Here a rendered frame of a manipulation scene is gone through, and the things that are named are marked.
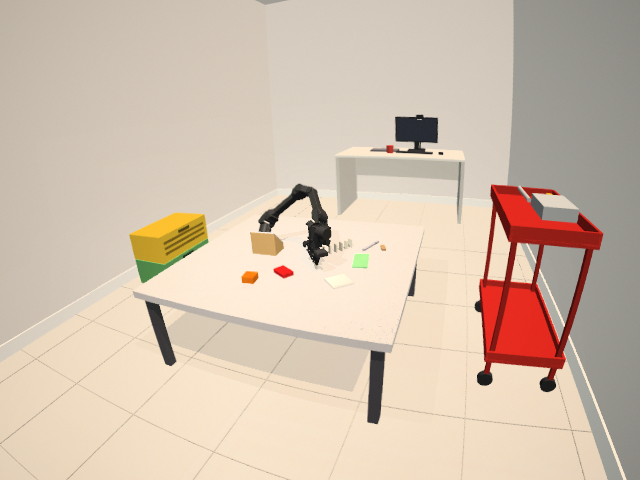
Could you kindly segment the light green flat rectangular block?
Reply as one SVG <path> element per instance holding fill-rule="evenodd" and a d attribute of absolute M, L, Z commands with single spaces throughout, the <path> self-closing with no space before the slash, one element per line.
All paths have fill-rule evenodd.
<path fill-rule="evenodd" d="M 355 254 L 352 268 L 368 269 L 370 254 Z"/>

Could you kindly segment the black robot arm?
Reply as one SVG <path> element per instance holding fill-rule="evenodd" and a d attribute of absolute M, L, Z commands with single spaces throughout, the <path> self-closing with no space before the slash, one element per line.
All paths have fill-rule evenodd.
<path fill-rule="evenodd" d="M 312 186 L 303 186 L 301 184 L 297 184 L 292 189 L 291 194 L 288 195 L 283 201 L 281 201 L 274 208 L 264 212 L 258 220 L 258 223 L 260 223 L 258 232 L 271 233 L 271 228 L 274 227 L 275 223 L 279 220 L 279 215 L 289 206 L 291 206 L 295 201 L 302 200 L 305 197 L 309 197 L 310 199 L 312 206 L 311 216 L 315 222 L 314 223 L 312 220 L 309 220 L 305 224 L 308 226 L 308 235 L 310 237 L 321 238 L 321 246 L 329 246 L 331 242 L 331 240 L 329 239 L 332 236 L 332 232 L 331 227 L 328 226 L 328 215 L 321 206 L 317 189 Z M 265 221 L 267 221 L 269 224 Z"/>

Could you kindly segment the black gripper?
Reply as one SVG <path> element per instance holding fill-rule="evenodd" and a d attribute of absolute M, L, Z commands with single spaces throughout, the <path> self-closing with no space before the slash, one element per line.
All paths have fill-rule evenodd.
<path fill-rule="evenodd" d="M 321 238 L 318 237 L 310 237 L 308 235 L 307 239 L 303 242 L 303 247 L 306 248 L 306 245 L 308 245 L 308 249 L 307 252 L 310 255 L 313 263 L 315 262 L 316 265 L 318 265 L 319 260 L 321 257 L 326 257 L 328 256 L 328 251 L 326 251 L 324 248 L 320 249 L 320 247 L 322 247 L 320 245 L 320 240 Z"/>

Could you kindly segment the red flat block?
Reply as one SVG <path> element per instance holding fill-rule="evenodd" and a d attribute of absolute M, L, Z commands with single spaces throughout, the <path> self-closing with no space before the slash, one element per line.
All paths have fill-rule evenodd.
<path fill-rule="evenodd" d="M 277 268 L 273 269 L 273 273 L 275 273 L 276 275 L 278 275 L 282 279 L 285 279 L 285 278 L 288 278 L 288 277 L 294 275 L 293 271 L 288 269 L 288 268 L 286 268 L 285 266 L 280 266 L 280 267 L 277 267 Z"/>

